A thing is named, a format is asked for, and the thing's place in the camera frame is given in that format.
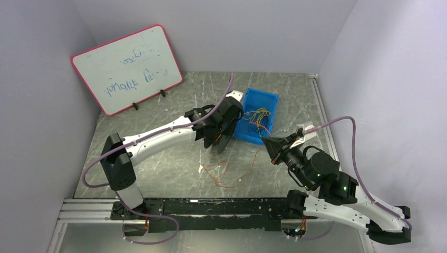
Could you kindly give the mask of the dark grey perforated spool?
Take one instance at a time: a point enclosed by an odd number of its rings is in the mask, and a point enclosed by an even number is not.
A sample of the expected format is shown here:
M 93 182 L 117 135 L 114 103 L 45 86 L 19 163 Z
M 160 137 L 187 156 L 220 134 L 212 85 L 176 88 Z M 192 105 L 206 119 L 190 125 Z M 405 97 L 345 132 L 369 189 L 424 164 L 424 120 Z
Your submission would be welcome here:
M 216 154 L 222 154 L 231 139 L 231 127 L 230 121 L 222 121 L 217 124 L 211 123 L 205 126 L 203 147 L 208 149 L 213 146 Z

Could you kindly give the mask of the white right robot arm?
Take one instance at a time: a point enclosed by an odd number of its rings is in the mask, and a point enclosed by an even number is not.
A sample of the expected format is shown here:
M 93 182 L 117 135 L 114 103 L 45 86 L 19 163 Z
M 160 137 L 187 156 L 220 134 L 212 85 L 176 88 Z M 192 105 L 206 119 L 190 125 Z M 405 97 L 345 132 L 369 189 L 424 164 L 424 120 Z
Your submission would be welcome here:
M 410 217 L 409 207 L 371 200 L 358 180 L 340 171 L 338 161 L 316 146 L 303 148 L 295 134 L 261 140 L 272 164 L 285 164 L 291 178 L 304 188 L 289 190 L 284 204 L 287 218 L 336 221 L 384 245 L 411 242 L 411 230 L 404 222 Z

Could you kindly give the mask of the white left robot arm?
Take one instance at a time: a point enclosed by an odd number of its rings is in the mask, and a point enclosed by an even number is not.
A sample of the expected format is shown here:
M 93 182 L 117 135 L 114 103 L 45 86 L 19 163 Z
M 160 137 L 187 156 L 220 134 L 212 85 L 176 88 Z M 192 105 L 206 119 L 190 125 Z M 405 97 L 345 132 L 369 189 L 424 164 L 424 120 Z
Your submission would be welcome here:
M 110 154 L 100 163 L 110 188 L 124 201 L 123 204 L 115 203 L 111 219 L 140 219 L 139 212 L 159 214 L 146 204 L 137 186 L 134 167 L 175 145 L 200 140 L 203 140 L 204 148 L 213 146 L 217 154 L 222 154 L 244 114 L 243 96 L 241 92 L 232 91 L 220 105 L 193 108 L 173 122 L 151 131 L 124 138 L 117 133 L 108 136 L 102 153 Z

